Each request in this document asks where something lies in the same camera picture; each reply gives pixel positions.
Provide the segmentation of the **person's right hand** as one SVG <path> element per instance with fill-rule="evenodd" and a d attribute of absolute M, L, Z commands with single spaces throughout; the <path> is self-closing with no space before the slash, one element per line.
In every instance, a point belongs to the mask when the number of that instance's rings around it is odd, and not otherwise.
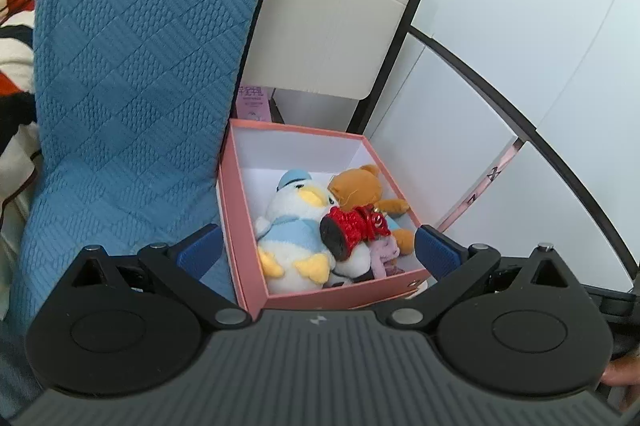
<path fill-rule="evenodd" d="M 602 374 L 601 382 L 610 387 L 625 389 L 620 409 L 625 411 L 639 399 L 640 359 L 638 354 L 628 354 L 608 364 Z"/>

